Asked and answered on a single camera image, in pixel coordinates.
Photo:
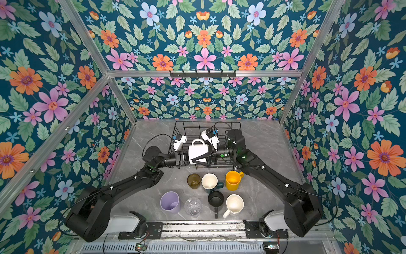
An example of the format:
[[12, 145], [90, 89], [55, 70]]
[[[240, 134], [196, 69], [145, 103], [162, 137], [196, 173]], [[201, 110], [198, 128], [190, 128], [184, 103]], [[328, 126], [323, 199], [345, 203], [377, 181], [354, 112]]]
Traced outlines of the white ceramic mug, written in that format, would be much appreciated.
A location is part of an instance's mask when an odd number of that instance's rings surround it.
[[227, 219], [231, 214], [238, 214], [244, 208], [244, 201], [241, 196], [237, 194], [230, 195], [226, 200], [227, 210], [223, 214], [223, 219]]

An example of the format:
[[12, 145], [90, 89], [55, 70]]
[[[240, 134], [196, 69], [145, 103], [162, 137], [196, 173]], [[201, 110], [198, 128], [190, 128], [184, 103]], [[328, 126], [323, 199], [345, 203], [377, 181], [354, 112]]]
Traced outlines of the clear glass cup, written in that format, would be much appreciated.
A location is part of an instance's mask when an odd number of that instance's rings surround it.
[[185, 211], [191, 217], [196, 217], [202, 210], [202, 203], [200, 199], [192, 197], [185, 202]]

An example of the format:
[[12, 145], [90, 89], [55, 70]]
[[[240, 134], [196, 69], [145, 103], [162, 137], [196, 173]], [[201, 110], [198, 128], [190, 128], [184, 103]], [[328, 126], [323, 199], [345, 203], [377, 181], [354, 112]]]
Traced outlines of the yellow mug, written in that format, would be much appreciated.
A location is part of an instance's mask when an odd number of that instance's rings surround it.
[[226, 188], [230, 191], [236, 191], [239, 188], [242, 178], [245, 176], [243, 172], [229, 171], [225, 177]]

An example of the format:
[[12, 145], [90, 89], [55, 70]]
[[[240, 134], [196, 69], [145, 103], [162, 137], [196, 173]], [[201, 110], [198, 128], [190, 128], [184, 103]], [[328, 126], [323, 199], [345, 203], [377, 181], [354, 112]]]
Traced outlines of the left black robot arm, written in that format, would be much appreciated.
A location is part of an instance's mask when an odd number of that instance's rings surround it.
[[165, 154], [156, 146], [147, 149], [144, 166], [133, 176], [100, 188], [90, 186], [82, 191], [70, 210], [64, 225], [87, 242], [103, 235], [111, 220], [112, 208], [133, 194], [156, 185], [163, 176], [161, 168], [187, 166], [187, 152]]

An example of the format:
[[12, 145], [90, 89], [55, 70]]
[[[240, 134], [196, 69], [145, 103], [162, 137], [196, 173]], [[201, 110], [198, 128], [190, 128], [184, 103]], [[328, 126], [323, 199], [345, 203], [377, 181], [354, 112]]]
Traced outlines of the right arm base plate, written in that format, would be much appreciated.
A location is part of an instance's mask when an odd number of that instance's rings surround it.
[[247, 239], [287, 239], [287, 230], [270, 230], [263, 221], [243, 220]]

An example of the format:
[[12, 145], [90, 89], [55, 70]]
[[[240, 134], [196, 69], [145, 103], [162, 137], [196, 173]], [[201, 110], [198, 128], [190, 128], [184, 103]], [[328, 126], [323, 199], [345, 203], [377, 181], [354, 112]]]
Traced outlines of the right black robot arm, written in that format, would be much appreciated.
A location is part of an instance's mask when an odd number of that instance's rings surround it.
[[202, 138], [193, 140], [188, 148], [191, 164], [210, 167], [219, 157], [228, 158], [236, 171], [255, 178], [283, 202], [283, 210], [271, 210], [259, 219], [259, 230], [264, 236], [290, 230], [296, 236], [304, 237], [322, 218], [320, 197], [313, 187], [296, 183], [268, 166], [247, 148], [241, 130], [229, 130], [223, 145], [216, 131], [212, 134], [203, 132]]

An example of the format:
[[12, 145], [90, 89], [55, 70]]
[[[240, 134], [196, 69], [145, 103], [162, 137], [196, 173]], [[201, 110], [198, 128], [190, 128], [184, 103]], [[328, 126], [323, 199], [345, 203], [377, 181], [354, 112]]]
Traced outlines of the lavender plastic cup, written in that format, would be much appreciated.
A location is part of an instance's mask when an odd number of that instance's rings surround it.
[[160, 206], [164, 211], [173, 214], [179, 213], [181, 209], [179, 195], [173, 191], [166, 192], [161, 197]]

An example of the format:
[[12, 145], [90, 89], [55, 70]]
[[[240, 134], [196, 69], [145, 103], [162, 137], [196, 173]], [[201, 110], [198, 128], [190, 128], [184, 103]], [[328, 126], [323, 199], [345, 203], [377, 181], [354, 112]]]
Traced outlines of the olive green glass cup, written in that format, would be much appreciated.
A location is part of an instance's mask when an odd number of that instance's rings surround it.
[[197, 189], [200, 186], [201, 177], [198, 174], [190, 174], [187, 178], [187, 184], [192, 189]]

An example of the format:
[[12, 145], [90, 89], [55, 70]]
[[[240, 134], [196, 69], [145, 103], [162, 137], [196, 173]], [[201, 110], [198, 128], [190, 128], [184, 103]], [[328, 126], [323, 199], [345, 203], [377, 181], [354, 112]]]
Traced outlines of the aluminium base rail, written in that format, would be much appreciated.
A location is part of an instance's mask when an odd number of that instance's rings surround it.
[[287, 239], [247, 239], [242, 220], [162, 221], [157, 240], [119, 240], [110, 233], [94, 242], [71, 242], [69, 254], [340, 254], [327, 225], [317, 226], [303, 238], [288, 231]]

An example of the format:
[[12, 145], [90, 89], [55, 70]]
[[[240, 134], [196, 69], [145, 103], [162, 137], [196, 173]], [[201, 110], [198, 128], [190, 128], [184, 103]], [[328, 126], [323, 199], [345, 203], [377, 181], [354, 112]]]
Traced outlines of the white mug red inside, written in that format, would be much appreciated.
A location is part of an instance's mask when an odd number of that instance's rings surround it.
[[191, 165], [196, 165], [197, 163], [206, 163], [207, 159], [198, 159], [196, 163], [192, 160], [199, 156], [206, 154], [209, 151], [209, 146], [202, 139], [194, 139], [192, 144], [188, 148], [188, 158]]

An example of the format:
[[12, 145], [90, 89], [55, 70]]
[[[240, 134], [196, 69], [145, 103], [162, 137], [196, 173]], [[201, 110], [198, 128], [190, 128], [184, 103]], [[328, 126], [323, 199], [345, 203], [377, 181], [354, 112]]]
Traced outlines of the metal hook rail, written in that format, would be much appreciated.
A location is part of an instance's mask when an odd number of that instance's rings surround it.
[[234, 78], [237, 76], [236, 71], [170, 71], [171, 78]]

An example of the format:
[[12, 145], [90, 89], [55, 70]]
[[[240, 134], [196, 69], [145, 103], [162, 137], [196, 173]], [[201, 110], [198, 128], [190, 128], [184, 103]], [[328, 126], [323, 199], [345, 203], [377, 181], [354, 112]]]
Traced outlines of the cream mug green outside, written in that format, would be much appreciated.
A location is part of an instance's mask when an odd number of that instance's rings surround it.
[[211, 193], [224, 187], [224, 183], [219, 182], [217, 176], [211, 173], [205, 174], [201, 178], [201, 184], [207, 193]]

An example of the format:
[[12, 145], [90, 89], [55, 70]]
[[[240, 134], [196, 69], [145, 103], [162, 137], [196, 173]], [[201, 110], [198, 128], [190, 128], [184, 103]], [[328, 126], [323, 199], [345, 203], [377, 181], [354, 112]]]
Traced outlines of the black mug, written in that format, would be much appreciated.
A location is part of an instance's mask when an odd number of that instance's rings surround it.
[[213, 191], [208, 196], [210, 209], [214, 212], [215, 219], [219, 218], [219, 213], [224, 207], [224, 196], [220, 191]]

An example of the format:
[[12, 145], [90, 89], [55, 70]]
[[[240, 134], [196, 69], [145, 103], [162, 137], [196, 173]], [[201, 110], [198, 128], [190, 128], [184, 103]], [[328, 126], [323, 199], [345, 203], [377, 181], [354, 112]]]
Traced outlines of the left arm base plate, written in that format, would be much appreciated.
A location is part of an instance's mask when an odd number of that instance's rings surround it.
[[137, 226], [133, 232], [120, 232], [119, 240], [157, 240], [163, 233], [162, 222], [146, 222]]

